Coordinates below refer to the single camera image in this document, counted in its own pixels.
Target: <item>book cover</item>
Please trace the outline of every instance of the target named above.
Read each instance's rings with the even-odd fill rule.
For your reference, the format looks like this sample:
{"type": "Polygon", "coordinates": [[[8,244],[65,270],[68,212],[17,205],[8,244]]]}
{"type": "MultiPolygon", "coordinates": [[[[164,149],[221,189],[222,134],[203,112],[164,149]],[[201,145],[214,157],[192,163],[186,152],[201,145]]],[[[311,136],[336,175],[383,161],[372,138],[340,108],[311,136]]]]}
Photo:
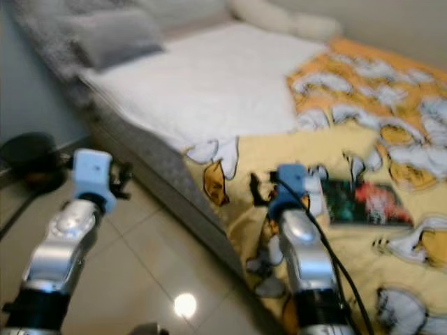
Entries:
{"type": "Polygon", "coordinates": [[[390,185],[329,179],[321,182],[331,225],[412,227],[410,213],[390,185]]]}

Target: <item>bed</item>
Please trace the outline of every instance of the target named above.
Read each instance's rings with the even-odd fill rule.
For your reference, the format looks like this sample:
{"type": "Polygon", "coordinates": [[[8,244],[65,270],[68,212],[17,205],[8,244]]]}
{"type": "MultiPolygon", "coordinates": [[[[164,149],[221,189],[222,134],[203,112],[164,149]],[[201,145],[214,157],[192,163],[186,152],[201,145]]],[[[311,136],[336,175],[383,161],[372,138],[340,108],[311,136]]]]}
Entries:
{"type": "MultiPolygon", "coordinates": [[[[91,7],[81,0],[66,3],[71,3],[71,14],[126,5],[121,0],[93,1],[91,7]]],[[[173,3],[171,9],[178,12],[181,6],[173,3]]],[[[221,1],[210,3],[223,9],[221,1]]],[[[81,68],[54,42],[66,37],[54,39],[54,45],[42,43],[54,26],[41,26],[24,15],[24,7],[19,9],[25,29],[41,32],[31,35],[51,65],[73,61],[57,73],[71,97],[82,102],[95,145],[131,162],[137,179],[247,280],[288,332],[295,334],[297,325],[288,317],[294,307],[284,289],[282,258],[268,271],[248,265],[263,261],[263,249],[274,249],[276,242],[266,209],[253,206],[247,185],[251,172],[265,181],[265,173],[278,164],[299,161],[312,178],[393,184],[410,207],[414,231],[374,241],[379,230],[329,230],[330,239],[360,283],[371,315],[378,309],[394,334],[414,334],[421,327],[428,334],[442,334],[447,310],[442,286],[447,266],[445,73],[348,40],[311,42],[285,34],[280,24],[273,27],[276,32],[266,31],[227,15],[199,24],[199,30],[177,29],[162,54],[97,73],[81,68]],[[93,103],[84,101],[86,96],[93,103]],[[208,181],[222,192],[210,192],[208,181]],[[436,215],[427,216],[429,212],[436,215]],[[365,247],[373,241],[373,250],[365,247]],[[364,254],[354,259],[353,251],[360,248],[366,248],[364,254]],[[376,291],[382,281],[388,286],[376,291]],[[414,296],[404,292],[405,282],[417,292],[414,296]],[[403,305],[415,309],[402,312],[403,305]],[[408,322],[412,314],[420,318],[408,322]]],[[[56,9],[66,13],[67,8],[56,9]]],[[[197,20],[193,12],[187,14],[197,20]]],[[[172,13],[157,15],[169,25],[176,21],[172,13]]],[[[265,183],[263,195],[271,190],[265,183]]],[[[309,210],[328,230],[324,206],[315,206],[323,203],[320,189],[307,195],[309,210]]]]}

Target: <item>yellow bedspread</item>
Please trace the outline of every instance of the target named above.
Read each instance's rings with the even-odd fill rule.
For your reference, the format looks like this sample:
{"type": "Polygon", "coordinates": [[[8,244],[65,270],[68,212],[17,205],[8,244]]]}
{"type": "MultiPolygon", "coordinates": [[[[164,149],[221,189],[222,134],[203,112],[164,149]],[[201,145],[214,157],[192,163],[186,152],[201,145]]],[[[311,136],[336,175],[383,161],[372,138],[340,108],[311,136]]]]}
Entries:
{"type": "MultiPolygon", "coordinates": [[[[277,227],[266,219],[265,208],[253,206],[249,175],[263,177],[261,191],[267,198],[272,191],[268,172],[281,163],[301,163],[314,175],[324,171],[329,178],[390,184],[416,223],[406,232],[331,228],[321,190],[308,190],[309,208],[351,273],[371,318],[383,287],[415,294],[429,314],[447,313],[447,74],[337,40],[286,82],[296,103],[296,133],[210,140],[186,152],[185,162],[224,223],[249,286],[287,332],[296,334],[277,227]]],[[[359,320],[347,287],[346,296],[359,320]]],[[[393,308],[389,305],[381,305],[381,312],[393,308]]],[[[398,312],[390,326],[412,327],[408,315],[405,319],[408,311],[398,312]]],[[[427,318],[425,311],[421,315],[427,318]]],[[[415,331],[422,325],[416,321],[413,317],[415,331]]],[[[377,334],[384,333],[375,327],[377,334]]]]}

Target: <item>gray wall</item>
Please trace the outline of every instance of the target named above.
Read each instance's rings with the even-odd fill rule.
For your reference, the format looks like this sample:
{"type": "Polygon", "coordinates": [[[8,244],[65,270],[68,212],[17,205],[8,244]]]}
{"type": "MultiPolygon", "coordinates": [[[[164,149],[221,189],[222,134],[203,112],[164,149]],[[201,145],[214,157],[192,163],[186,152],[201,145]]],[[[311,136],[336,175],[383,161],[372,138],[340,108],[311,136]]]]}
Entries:
{"type": "Polygon", "coordinates": [[[54,78],[34,54],[1,0],[0,142],[29,131],[45,131],[58,147],[88,135],[54,78]]]}
{"type": "Polygon", "coordinates": [[[270,0],[330,15],[346,35],[447,69],[447,0],[270,0]]]}

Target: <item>tile floor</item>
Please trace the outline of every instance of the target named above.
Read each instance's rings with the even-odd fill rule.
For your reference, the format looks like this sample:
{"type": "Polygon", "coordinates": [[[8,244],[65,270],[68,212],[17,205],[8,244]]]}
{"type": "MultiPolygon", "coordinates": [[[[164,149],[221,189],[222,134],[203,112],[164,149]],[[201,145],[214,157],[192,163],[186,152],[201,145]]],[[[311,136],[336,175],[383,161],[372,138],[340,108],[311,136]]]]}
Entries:
{"type": "MultiPolygon", "coordinates": [[[[38,198],[0,244],[0,303],[17,294],[34,246],[72,183],[38,198]]],[[[72,299],[64,335],[126,335],[157,321],[172,335],[280,334],[241,282],[160,205],[132,181],[130,201],[103,219],[72,299]],[[195,314],[181,318],[174,299],[191,293],[195,314]]],[[[20,184],[0,191],[1,224],[26,198],[20,184]]]]}

